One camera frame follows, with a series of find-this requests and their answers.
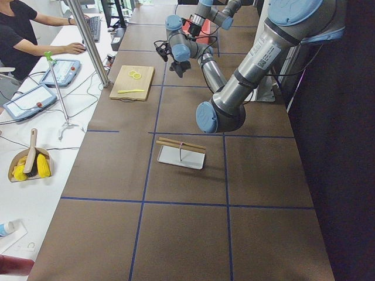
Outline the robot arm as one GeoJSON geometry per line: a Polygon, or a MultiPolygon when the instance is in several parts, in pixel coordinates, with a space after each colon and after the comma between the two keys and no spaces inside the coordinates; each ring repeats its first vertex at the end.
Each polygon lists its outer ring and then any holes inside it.
{"type": "Polygon", "coordinates": [[[267,16],[262,34],[226,79],[213,58],[212,48],[198,43],[195,37],[205,20],[229,29],[242,4],[229,1],[219,11],[213,7],[213,1],[199,1],[190,17],[188,32],[183,31],[185,21],[179,15],[165,19],[166,47],[164,50],[158,47],[157,52],[164,60],[173,58],[171,70],[179,77],[190,68],[191,59],[197,60],[206,84],[213,91],[211,99],[199,104],[196,110],[196,123],[205,133],[235,131],[243,125],[246,118],[243,102],[284,51],[299,44],[337,40],[345,29],[346,1],[269,1],[263,7],[267,16]]]}
{"type": "Polygon", "coordinates": [[[234,15],[242,5],[243,2],[241,0],[228,1],[225,8],[220,11],[213,6],[213,1],[199,1],[195,12],[186,20],[189,22],[187,38],[191,41],[196,41],[202,33],[202,28],[206,20],[217,25],[217,29],[213,33],[205,33],[204,35],[206,36],[215,34],[218,28],[229,30],[232,26],[234,15]]]}

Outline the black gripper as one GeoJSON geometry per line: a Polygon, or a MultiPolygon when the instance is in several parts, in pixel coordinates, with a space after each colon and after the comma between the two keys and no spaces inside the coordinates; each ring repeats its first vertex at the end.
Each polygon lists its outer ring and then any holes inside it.
{"type": "Polygon", "coordinates": [[[205,19],[201,16],[192,16],[189,19],[184,19],[184,32],[192,41],[196,41],[202,31],[205,19]]]}
{"type": "Polygon", "coordinates": [[[157,40],[154,42],[156,52],[162,57],[164,62],[168,61],[169,56],[173,58],[173,62],[176,61],[172,54],[172,49],[167,41],[157,40]]]}

